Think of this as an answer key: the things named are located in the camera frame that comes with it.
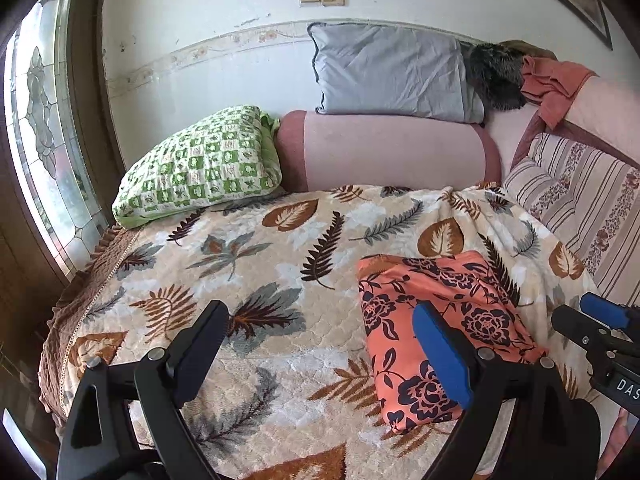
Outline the person's right hand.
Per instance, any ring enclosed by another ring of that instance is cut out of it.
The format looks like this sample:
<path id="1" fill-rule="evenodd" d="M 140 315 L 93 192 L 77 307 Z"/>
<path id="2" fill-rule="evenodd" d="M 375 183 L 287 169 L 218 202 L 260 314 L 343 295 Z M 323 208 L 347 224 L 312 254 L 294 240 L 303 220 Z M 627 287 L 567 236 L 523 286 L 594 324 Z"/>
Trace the person's right hand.
<path id="1" fill-rule="evenodd" d="M 620 408 L 616 422 L 605 445 L 604 451 L 600 457 L 598 468 L 600 471 L 607 470 L 615 460 L 620 450 L 629 438 L 628 429 L 629 413 L 624 408 Z"/>

